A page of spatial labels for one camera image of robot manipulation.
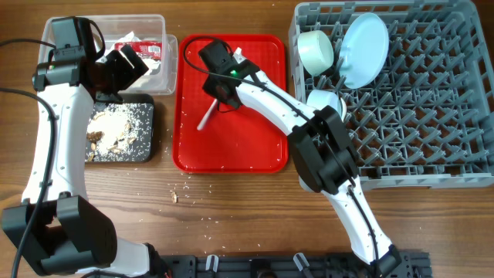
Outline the white plastic fork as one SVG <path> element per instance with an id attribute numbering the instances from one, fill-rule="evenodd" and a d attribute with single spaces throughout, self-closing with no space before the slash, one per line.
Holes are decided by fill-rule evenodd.
<path id="1" fill-rule="evenodd" d="M 202 131 L 204 129 L 205 125 L 208 122 L 208 119 L 210 118 L 210 116 L 213 114 L 213 111 L 217 107 L 217 104 L 218 104 L 218 100 L 214 99 L 213 102 L 211 103 L 211 106 L 208 108 L 208 110 L 204 114 L 203 118 L 199 122 L 199 124 L 197 126 L 198 131 Z"/>

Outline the white napkin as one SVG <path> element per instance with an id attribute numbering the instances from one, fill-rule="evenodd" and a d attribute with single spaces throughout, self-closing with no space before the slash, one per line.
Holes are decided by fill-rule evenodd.
<path id="1" fill-rule="evenodd" d="M 139 42 L 139 41 L 155 41 L 155 42 L 158 42 L 156 40 L 143 40 L 143 39 L 139 39 L 137 36 L 135 36 L 134 32 L 127 33 L 124 37 L 118 39 L 116 42 Z M 99 59 L 99 62 L 105 62 L 106 61 L 105 56 L 108 55 L 111 51 L 115 50 L 114 44 L 109 49 L 106 49 L 105 50 L 105 52 L 103 54 L 103 57 Z M 161 66 L 161 59 L 159 59 L 159 60 L 146 59 L 146 58 L 141 58 L 141 59 L 143 60 L 143 62 L 146 64 L 146 66 L 148 68 L 148 71 L 145 73 L 145 76 L 149 76 L 149 75 L 155 74 L 158 71 L 158 69 L 160 68 L 160 66 Z"/>

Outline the red snack wrapper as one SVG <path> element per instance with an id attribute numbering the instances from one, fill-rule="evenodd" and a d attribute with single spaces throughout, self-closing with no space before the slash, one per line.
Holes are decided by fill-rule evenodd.
<path id="1" fill-rule="evenodd" d="M 133 51 L 141 58 L 146 59 L 161 59 L 162 43 L 155 41 L 139 41 L 139 42 L 116 42 L 115 50 L 121 50 L 125 45 L 129 45 Z"/>

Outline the light blue bowl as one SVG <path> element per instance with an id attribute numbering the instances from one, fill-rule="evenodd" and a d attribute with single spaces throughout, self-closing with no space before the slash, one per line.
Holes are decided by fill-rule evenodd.
<path id="1" fill-rule="evenodd" d="M 312 90 L 307 97 L 306 104 L 318 110 L 322 110 L 326 106 L 332 107 L 342 121 L 344 121 L 347 113 L 347 106 L 343 98 L 332 91 Z"/>

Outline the green bowl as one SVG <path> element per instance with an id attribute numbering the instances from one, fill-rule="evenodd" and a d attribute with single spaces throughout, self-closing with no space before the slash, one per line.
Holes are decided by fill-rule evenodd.
<path id="1" fill-rule="evenodd" d="M 324 32 L 315 30 L 301 33 L 297 45 L 303 67 L 311 76 L 318 76 L 333 65 L 333 47 Z"/>

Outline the large light blue plate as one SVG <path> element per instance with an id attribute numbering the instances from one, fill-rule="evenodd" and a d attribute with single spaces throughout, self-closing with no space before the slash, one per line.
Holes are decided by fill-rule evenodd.
<path id="1" fill-rule="evenodd" d="M 343 38 L 340 76 L 349 89 L 358 89 L 374 81 L 384 67 L 389 50 L 387 26 L 376 14 L 357 17 Z"/>

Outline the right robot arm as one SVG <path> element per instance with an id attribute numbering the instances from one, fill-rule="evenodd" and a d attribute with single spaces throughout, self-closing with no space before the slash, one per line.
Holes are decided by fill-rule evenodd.
<path id="1" fill-rule="evenodd" d="M 310 107 L 275 85 L 240 49 L 213 39 L 199 50 L 208 77 L 204 91 L 234 108 L 255 110 L 282 131 L 303 188 L 324 194 L 345 228 L 350 246 L 375 277 L 401 263 L 360 184 L 358 153 L 337 110 Z"/>

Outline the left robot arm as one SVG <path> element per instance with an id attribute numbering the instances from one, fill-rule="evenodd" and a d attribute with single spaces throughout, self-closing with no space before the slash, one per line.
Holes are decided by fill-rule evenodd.
<path id="1" fill-rule="evenodd" d="M 129 46 L 106 52 L 95 43 L 102 33 L 90 19 L 59 18 L 52 28 L 49 59 L 32 78 L 39 127 L 31 175 L 20 205 L 2 213 L 2 229 L 17 249 L 12 272 L 26 261 L 40 276 L 159 275 L 154 248 L 119 238 L 112 221 L 88 202 L 84 178 L 95 102 L 119 101 L 147 66 Z"/>

